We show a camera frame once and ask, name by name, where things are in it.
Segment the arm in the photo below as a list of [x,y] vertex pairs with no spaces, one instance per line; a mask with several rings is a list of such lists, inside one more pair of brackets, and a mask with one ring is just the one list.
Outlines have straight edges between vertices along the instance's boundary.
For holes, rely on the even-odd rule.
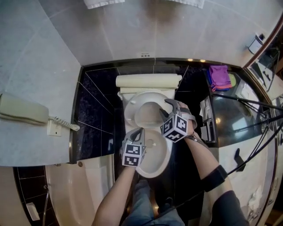
[[[187,108],[187,105],[179,103],[181,107]],[[188,121],[188,134],[191,135],[194,132],[192,121]],[[195,138],[201,141],[197,133],[194,133]],[[214,171],[219,163],[204,145],[193,141],[189,138],[185,138],[187,145],[189,146],[192,156],[194,158],[196,167],[199,172],[200,179],[207,177],[212,171]],[[210,225],[223,225],[223,226],[242,226],[249,225],[245,220],[242,213],[240,202],[237,199],[229,178],[218,187],[212,189],[208,193],[210,200],[210,212],[212,213],[212,220]]]
[[[189,128],[192,127],[192,122],[189,121]],[[200,140],[200,137],[197,133],[194,133],[194,135]],[[212,155],[212,153],[202,144],[195,142],[191,139],[185,138],[185,141],[187,145],[189,146],[191,153],[193,155],[196,167],[199,172],[200,179],[204,179],[206,176],[208,176],[216,167],[219,166],[218,161],[215,159],[215,157]],[[219,185],[218,187],[214,188],[213,190],[209,191],[208,197],[210,200],[210,209],[212,209],[213,204],[215,201],[223,195],[227,191],[232,191],[232,185],[229,181],[229,178],[225,179],[225,182]]]
[[123,215],[134,167],[126,166],[98,207],[92,226],[118,226]]

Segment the jeans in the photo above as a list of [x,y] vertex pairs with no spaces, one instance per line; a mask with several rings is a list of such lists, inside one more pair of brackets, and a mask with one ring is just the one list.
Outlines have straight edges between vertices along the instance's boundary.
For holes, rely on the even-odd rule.
[[[133,206],[130,215],[122,223],[122,226],[140,226],[153,219],[153,210],[149,200],[150,187],[146,180],[140,180],[136,184],[133,195]],[[185,226],[179,217],[177,210],[172,210],[159,219],[153,220],[150,225]]]

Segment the toilet lid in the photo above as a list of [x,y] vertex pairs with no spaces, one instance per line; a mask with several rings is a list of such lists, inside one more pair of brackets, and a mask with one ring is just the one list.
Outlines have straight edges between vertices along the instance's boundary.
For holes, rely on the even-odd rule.
[[137,93],[125,107],[125,120],[134,127],[153,128],[161,126],[163,122],[159,108],[164,109],[167,113],[172,112],[172,106],[164,101],[167,98],[159,90],[146,90]]

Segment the person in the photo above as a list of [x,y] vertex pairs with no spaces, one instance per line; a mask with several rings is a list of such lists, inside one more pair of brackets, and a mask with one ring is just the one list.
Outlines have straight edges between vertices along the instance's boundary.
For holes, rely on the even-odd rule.
[[[180,107],[188,108],[187,105],[181,102],[179,105]],[[224,169],[219,165],[209,149],[201,144],[202,141],[197,133],[194,132],[191,120],[188,121],[187,133],[193,135],[195,138],[184,139],[191,150],[200,179],[205,181],[204,185],[206,188],[209,187],[207,189],[208,191],[206,191],[210,201],[209,209],[212,213],[210,225],[249,225],[241,211],[239,200],[236,198],[227,175],[221,180],[221,174],[218,172],[219,169],[222,169],[223,174]],[[134,173],[134,167],[126,166],[124,168],[109,193],[99,205],[92,224],[93,226],[118,226],[120,224]],[[154,219],[153,209],[149,200],[149,192],[150,188],[146,180],[140,180],[136,184],[131,213],[122,223],[122,226],[185,226],[176,209],[158,219]]]

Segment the telephone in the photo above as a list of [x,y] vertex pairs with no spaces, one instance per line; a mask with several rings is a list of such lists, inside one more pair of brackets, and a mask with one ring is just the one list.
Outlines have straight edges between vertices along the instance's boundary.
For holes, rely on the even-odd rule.
[[78,131],[78,125],[66,122],[58,117],[49,116],[49,110],[43,105],[20,99],[8,93],[0,93],[0,118],[22,121],[33,125],[45,125],[53,120],[72,130]]

